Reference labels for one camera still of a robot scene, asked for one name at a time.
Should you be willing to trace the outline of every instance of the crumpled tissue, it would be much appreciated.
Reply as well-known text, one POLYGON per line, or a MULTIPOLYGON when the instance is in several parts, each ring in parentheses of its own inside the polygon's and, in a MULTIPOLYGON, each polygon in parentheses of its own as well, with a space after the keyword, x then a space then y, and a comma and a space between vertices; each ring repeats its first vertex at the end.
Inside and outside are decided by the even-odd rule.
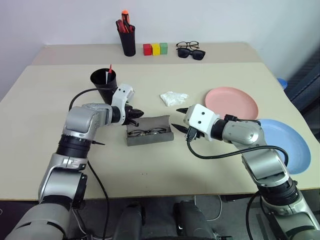
POLYGON ((160 95, 160 98, 164 101, 167 107, 180 105, 185 102, 189 96, 185 93, 177 93, 173 91, 167 91, 160 95))

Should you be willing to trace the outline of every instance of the black cable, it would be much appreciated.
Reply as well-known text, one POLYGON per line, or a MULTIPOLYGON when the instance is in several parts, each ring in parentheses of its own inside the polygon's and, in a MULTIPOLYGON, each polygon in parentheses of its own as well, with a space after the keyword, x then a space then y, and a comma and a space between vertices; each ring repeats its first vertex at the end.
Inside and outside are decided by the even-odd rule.
MULTIPOLYGON (((97 90, 102 90, 102 91, 106 91, 106 90, 114 90, 115 88, 90 88, 90 89, 87 89, 87 90, 84 90, 80 93, 78 93, 77 95, 74 96, 74 98, 71 100, 70 104, 69 104, 69 111, 72 109, 73 105, 74 105, 74 102, 75 100, 81 96, 82 94, 85 94, 87 92, 91 92, 91 91, 97 91, 97 90)), ((104 223, 104 227, 103 227, 103 234, 102 234, 102 240, 105 240, 106 238, 106 233, 107 233, 107 227, 108 227, 108 221, 109 221, 109 214, 110 214, 110 203, 109 203, 109 197, 108 197, 108 194, 106 192, 106 189, 104 187, 104 185, 102 184, 102 182, 100 181, 98 175, 96 174, 95 170, 93 169, 93 167, 91 166, 90 162, 88 161, 88 166, 91 170, 91 172, 93 173, 93 175, 95 176, 96 180, 98 181, 102 191, 103 191, 103 194, 105 196, 105 200, 106 200, 106 217, 105 217, 105 223, 104 223)), ((82 221, 83 223, 83 220, 80 216, 80 214, 78 213, 78 217, 80 218, 80 220, 82 221)))
POLYGON ((243 153, 252 152, 252 151, 261 150, 261 149, 275 149, 275 150, 279 150, 280 152, 282 152, 284 154, 284 165, 285 166, 287 166, 288 162, 289 162, 288 153, 284 149, 282 149, 281 147, 278 147, 278 146, 271 146, 271 145, 254 146, 254 147, 242 149, 242 150, 239 150, 239 151, 233 151, 233 152, 229 152, 229 153, 225 153, 225 154, 221 154, 221 155, 201 156, 201 155, 197 154, 192 149, 192 147, 190 145, 190 139, 186 140, 186 144, 187 144, 188 149, 190 150, 190 152, 193 155, 195 155, 196 157, 200 158, 200 159, 221 159, 221 158, 231 157, 231 156, 234 156, 234 155, 243 154, 243 153))
POLYGON ((83 229, 83 231, 87 232, 87 228, 86 228, 86 225, 85 225, 85 222, 84 220, 82 219, 79 211, 77 209, 73 209, 74 210, 74 213, 76 214, 76 216, 78 217, 79 219, 79 222, 81 224, 81 228, 83 229))
POLYGON ((70 102, 70 105, 69 105, 69 111, 72 109, 72 106, 74 105, 74 102, 75 100, 81 96, 82 94, 85 94, 87 92, 91 92, 91 91, 96 91, 96 90, 102 90, 102 91, 105 91, 105 90, 114 90, 116 88, 90 88, 90 89, 87 89, 87 90, 84 90, 82 92, 79 92, 77 95, 74 96, 74 98, 71 100, 70 102))
POLYGON ((107 191, 104 187, 104 185, 102 184, 102 182, 100 181, 100 178, 98 177, 98 175, 96 174, 95 170, 93 169, 93 167, 91 166, 89 160, 88 160, 88 166, 91 170, 91 172, 93 173, 93 175, 95 176, 96 180, 98 181, 103 194, 105 196, 105 200, 106 200, 106 217, 105 217, 105 222, 104 222, 104 228, 103 228, 103 234, 102 234, 102 240, 105 240, 106 238, 106 234, 107 234, 107 227, 108 227, 108 221, 109 221, 109 213, 110 213, 110 203, 109 203, 109 197, 107 194, 107 191))
POLYGON ((254 240, 251 234, 251 230, 250 230, 250 225, 249 225, 249 211, 250 211, 250 206, 252 204, 252 202, 255 200, 256 196, 258 196, 259 191, 257 191, 255 194, 253 194, 253 196, 250 198, 248 205, 246 206, 246 210, 245 210, 245 226, 246 226, 246 231, 249 235, 249 239, 250 240, 254 240))
POLYGON ((243 121, 254 122, 254 123, 258 124, 259 126, 261 126, 261 122, 260 122, 260 121, 258 121, 258 120, 240 119, 240 118, 238 118, 238 119, 237 119, 237 121, 239 121, 239 122, 243 122, 243 121))

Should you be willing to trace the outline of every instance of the red block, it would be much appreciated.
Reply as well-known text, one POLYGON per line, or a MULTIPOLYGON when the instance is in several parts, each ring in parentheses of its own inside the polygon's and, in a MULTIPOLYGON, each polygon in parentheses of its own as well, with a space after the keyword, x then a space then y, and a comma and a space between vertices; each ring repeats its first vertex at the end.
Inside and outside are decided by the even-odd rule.
POLYGON ((144 54, 145 56, 152 55, 152 47, 151 47, 151 44, 149 44, 149 43, 143 44, 143 54, 144 54))

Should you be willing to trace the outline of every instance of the blue plate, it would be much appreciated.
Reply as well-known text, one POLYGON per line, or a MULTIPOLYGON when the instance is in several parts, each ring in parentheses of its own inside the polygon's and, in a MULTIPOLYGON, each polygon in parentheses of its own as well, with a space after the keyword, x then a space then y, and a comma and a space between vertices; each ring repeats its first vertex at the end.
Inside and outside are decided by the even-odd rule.
MULTIPOLYGON (((300 174, 305 171, 311 162, 311 154, 305 140, 292 127, 283 122, 272 119, 260 119, 268 145, 278 146, 286 150, 289 155, 287 169, 290 174, 300 174)), ((285 156, 278 151, 282 161, 285 156)))

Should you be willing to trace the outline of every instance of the cable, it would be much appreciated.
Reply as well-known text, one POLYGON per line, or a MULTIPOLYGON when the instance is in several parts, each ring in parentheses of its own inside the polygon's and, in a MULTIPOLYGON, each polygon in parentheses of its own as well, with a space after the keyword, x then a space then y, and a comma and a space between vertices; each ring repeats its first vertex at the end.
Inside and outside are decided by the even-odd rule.
MULTIPOLYGON (((221 199, 221 196, 220 196, 220 195, 217 195, 217 196, 219 197, 219 200, 220 200, 220 210, 219 210, 218 216, 215 217, 215 218, 212 218, 212 219, 208 219, 208 220, 207 220, 208 222, 215 221, 215 220, 217 220, 218 218, 220 218, 220 216, 221 216, 221 213, 222 213, 222 199, 221 199)), ((197 203, 196 203, 196 195, 193 196, 193 201, 194 201, 194 205, 197 205, 197 203)))
POLYGON ((108 221, 109 221, 109 214, 110 214, 110 203, 109 203, 109 197, 107 194, 107 191, 104 187, 104 185, 102 184, 102 182, 100 181, 100 178, 98 177, 98 175, 96 174, 95 170, 93 169, 93 167, 91 166, 89 160, 88 160, 88 166, 91 170, 91 172, 93 173, 93 175, 95 176, 96 180, 98 181, 103 194, 105 196, 105 200, 106 200, 106 217, 105 217, 105 222, 104 222, 104 228, 103 228, 103 234, 102 234, 102 240, 106 240, 106 233, 107 233, 107 227, 108 227, 108 221))
POLYGON ((244 122, 244 121, 254 122, 254 123, 258 124, 259 126, 261 126, 261 122, 258 121, 258 120, 240 119, 240 118, 237 118, 237 121, 239 121, 239 122, 244 122))
MULTIPOLYGON (((85 223, 84 223, 83 219, 81 218, 78 210, 73 208, 72 212, 73 212, 73 215, 75 217, 75 220, 76 220, 76 222, 78 224, 78 227, 79 227, 80 231, 85 235, 82 238, 88 236, 85 223)), ((93 235, 92 238, 95 239, 95 240, 102 240, 102 237, 99 237, 99 236, 94 236, 93 235)), ((113 238, 113 236, 107 236, 105 238, 105 240, 111 240, 112 238, 113 238)))
POLYGON ((188 146, 188 149, 190 150, 190 152, 195 155, 196 157, 200 158, 200 159, 221 159, 221 158, 226 158, 226 157, 231 157, 234 155, 238 155, 238 154, 243 154, 243 153, 247 153, 247 152, 251 152, 251 151, 256 151, 256 150, 261 150, 261 149, 275 149, 275 150, 279 150, 280 152, 282 152, 284 154, 284 165, 287 166, 288 162, 289 162, 289 156, 288 153, 282 149, 281 147, 278 146, 271 146, 271 145, 265 145, 265 146, 254 146, 254 147, 250 147, 250 148, 246 148, 246 149, 242 149, 239 151, 233 151, 233 152, 229 152, 229 153, 225 153, 225 154, 221 154, 221 155, 215 155, 215 156, 201 156, 199 154, 197 154, 191 147, 190 145, 190 139, 186 140, 186 144, 188 146))
POLYGON ((78 223, 78 227, 79 227, 80 231, 81 231, 84 235, 87 235, 87 233, 82 229, 81 224, 80 224, 80 222, 79 222, 79 219, 78 219, 78 217, 77 217, 77 215, 76 215, 76 213, 75 213, 75 210, 74 210, 73 208, 72 208, 72 213, 73 213, 73 215, 74 215, 74 217, 75 217, 76 222, 78 223))
POLYGON ((246 231, 249 235, 249 239, 250 240, 254 240, 250 231, 250 225, 249 225, 249 211, 250 211, 250 206, 252 204, 252 202, 255 200, 256 196, 259 195, 259 191, 257 191, 255 194, 253 194, 253 196, 250 198, 248 205, 246 206, 246 210, 245 210, 245 226, 246 226, 246 231))
POLYGON ((114 90, 116 88, 90 88, 90 89, 87 89, 87 90, 84 90, 82 92, 79 92, 77 95, 74 96, 74 98, 72 98, 71 102, 70 102, 70 105, 69 105, 69 111, 72 109, 72 106, 74 105, 74 102, 75 100, 80 97, 82 94, 85 94, 87 92, 91 92, 91 91, 96 91, 96 90, 102 90, 102 91, 105 91, 105 90, 114 90))
MULTIPOLYGON (((87 90, 84 90, 80 93, 78 93, 77 95, 75 95, 73 97, 73 99, 71 100, 70 104, 69 104, 69 111, 72 109, 73 105, 74 105, 74 102, 75 100, 81 96, 82 94, 85 94, 87 92, 91 92, 91 91, 96 91, 96 90, 102 90, 102 91, 106 91, 106 90, 114 90, 115 88, 90 88, 90 89, 87 89, 87 90)), ((109 215, 110 215, 110 203, 109 203, 109 197, 108 197, 108 194, 107 194, 107 191, 104 187, 104 185, 102 184, 102 182, 100 181, 98 175, 96 174, 95 170, 93 169, 93 167, 91 166, 90 162, 88 161, 87 162, 91 172, 93 173, 93 175, 95 176, 96 180, 98 181, 102 191, 103 191, 103 194, 105 196, 105 200, 106 200, 106 217, 105 217, 105 223, 104 223, 104 227, 103 227, 103 234, 102 234, 102 240, 106 240, 106 233, 107 233, 107 227, 108 227, 108 221, 109 221, 109 215)))

